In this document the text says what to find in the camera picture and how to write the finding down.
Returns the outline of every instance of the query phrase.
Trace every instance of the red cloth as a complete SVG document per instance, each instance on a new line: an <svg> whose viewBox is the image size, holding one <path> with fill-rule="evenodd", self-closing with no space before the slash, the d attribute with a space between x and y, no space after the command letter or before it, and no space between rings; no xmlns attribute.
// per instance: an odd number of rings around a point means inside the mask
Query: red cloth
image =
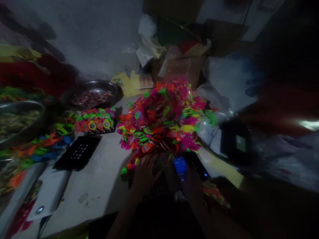
<svg viewBox="0 0 319 239"><path fill-rule="evenodd" d="M45 54L38 59L37 64L45 67L49 74L43 72L32 62L0 63L1 84L21 87L27 92L40 88L55 98L74 84L77 76L76 70L61 64L53 56Z"/></svg>
<svg viewBox="0 0 319 239"><path fill-rule="evenodd" d="M181 42L180 43L180 49L181 49L183 55L186 52L188 52L192 47L194 47L196 44L198 44L197 41Z"/></svg>

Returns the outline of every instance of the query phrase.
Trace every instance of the white wall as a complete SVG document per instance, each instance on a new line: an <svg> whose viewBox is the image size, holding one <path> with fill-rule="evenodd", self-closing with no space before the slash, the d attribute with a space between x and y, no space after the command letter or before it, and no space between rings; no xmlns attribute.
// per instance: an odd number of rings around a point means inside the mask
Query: white wall
<svg viewBox="0 0 319 239"><path fill-rule="evenodd" d="M245 25L249 26L246 34L242 37L245 41L255 41L269 21L274 11L257 10L261 0L253 0L249 9ZM249 3L237 9L230 9L225 6L223 0L204 0L202 8L198 14L197 22L204 23L207 19L226 21L236 24L243 24Z"/></svg>
<svg viewBox="0 0 319 239"><path fill-rule="evenodd" d="M132 43L139 41L142 4L143 0L15 0L7 6L24 26L37 29L48 23L56 34L48 42L81 72L112 76L136 66L135 52L123 52L132 51Z"/></svg>

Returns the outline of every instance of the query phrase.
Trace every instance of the yellow paper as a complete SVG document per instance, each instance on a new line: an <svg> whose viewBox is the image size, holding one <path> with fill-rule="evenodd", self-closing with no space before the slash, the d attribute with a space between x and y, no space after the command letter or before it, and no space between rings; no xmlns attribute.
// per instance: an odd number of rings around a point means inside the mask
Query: yellow paper
<svg viewBox="0 0 319 239"><path fill-rule="evenodd" d="M132 94L130 94L130 97L135 96L135 95L142 95L142 94L150 91L150 89L137 90L137 89L141 88L140 75L135 74L135 71L131 71L131 83L132 83L134 92Z"/></svg>
<svg viewBox="0 0 319 239"><path fill-rule="evenodd" d="M123 86L121 86L120 84L118 84L116 82L116 79L121 79L121 82L123 83ZM128 98L131 97L130 95L134 92L134 88L133 88L133 84L130 81L130 79L127 77L125 72L121 72L121 73L116 73L112 80L113 83L118 84L120 87L122 87L123 90L123 94L124 94L124 98Z"/></svg>
<svg viewBox="0 0 319 239"><path fill-rule="evenodd" d="M219 159L217 156L207 151L204 148L199 149L199 157L202 161L209 160L209 165L217 169L221 174L223 174L235 187L239 189L244 176L240 174L234 167Z"/></svg>
<svg viewBox="0 0 319 239"><path fill-rule="evenodd" d="M14 57L36 61L41 56L39 52L24 46L0 44L0 62L15 62Z"/></svg>

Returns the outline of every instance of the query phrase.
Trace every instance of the gray wall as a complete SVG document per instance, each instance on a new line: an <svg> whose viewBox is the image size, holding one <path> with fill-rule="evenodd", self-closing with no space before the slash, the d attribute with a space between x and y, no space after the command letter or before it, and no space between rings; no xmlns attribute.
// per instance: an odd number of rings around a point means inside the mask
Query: gray wall
<svg viewBox="0 0 319 239"><path fill-rule="evenodd" d="M7 3L15 18L38 29L47 23L55 39L47 40L81 72L110 76L134 69L134 46L143 0L15 0Z"/></svg>
<svg viewBox="0 0 319 239"><path fill-rule="evenodd" d="M57 59L65 59L82 73L112 76L115 71L132 70L138 64L135 49L143 0L0 0L3 2L20 24L46 36L52 44L48 52L56 52L53 55ZM242 40L254 41L273 14L258 11L259 2L252 3L246 20L249 29ZM248 3L229 8L222 0L204 0L197 21L242 24L247 9ZM11 44L27 44L21 34L8 34L5 29L0 23L0 38Z"/></svg>

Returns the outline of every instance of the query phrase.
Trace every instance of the black tray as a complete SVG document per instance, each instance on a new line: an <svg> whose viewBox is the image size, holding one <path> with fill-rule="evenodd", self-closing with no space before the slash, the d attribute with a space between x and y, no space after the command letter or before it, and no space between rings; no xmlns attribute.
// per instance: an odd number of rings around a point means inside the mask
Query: black tray
<svg viewBox="0 0 319 239"><path fill-rule="evenodd" d="M92 157L101 138L80 136L54 164L57 170L82 170Z"/></svg>

